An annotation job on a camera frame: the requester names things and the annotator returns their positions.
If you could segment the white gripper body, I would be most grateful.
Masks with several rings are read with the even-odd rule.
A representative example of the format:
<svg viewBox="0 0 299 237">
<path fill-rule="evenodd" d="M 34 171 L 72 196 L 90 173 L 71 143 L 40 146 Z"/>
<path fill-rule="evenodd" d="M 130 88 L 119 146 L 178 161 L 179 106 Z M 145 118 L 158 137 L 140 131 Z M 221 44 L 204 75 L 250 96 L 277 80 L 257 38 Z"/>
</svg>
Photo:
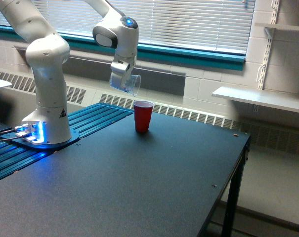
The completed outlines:
<svg viewBox="0 0 299 237">
<path fill-rule="evenodd" d="M 136 64 L 137 56 L 123 57 L 115 53 L 113 62 L 111 63 L 111 74 L 123 77 L 126 72 L 132 72 Z"/>
</svg>

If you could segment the gripper finger cup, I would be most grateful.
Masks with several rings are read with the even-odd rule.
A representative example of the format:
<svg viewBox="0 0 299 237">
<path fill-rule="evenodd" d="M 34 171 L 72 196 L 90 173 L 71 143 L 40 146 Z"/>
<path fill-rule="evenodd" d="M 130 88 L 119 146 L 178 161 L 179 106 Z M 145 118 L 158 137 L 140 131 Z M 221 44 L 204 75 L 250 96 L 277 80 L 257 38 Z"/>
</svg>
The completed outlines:
<svg viewBox="0 0 299 237">
<path fill-rule="evenodd" d="M 132 88 L 132 79 L 130 78 L 131 73 L 126 72 L 122 77 L 121 89 L 122 91 L 131 91 Z"/>
</svg>

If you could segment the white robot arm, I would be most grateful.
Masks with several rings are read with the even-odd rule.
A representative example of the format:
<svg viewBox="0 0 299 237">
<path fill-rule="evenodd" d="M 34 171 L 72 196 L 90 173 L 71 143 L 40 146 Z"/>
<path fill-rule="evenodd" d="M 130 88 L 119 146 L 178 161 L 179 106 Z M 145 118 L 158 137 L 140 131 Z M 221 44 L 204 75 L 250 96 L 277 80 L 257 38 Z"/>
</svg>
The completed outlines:
<svg viewBox="0 0 299 237">
<path fill-rule="evenodd" d="M 90 0 L 88 4 L 102 17 L 92 30 L 94 40 L 100 46 L 115 50 L 110 86 L 136 95 L 141 80 L 139 75 L 132 74 L 139 39 L 137 22 L 106 0 Z M 71 140 L 62 69 L 70 55 L 69 44 L 30 0 L 0 0 L 0 11 L 28 43 L 26 60 L 36 84 L 36 109 L 23 119 L 22 126 L 16 129 L 16 136 L 34 146 Z"/>
</svg>

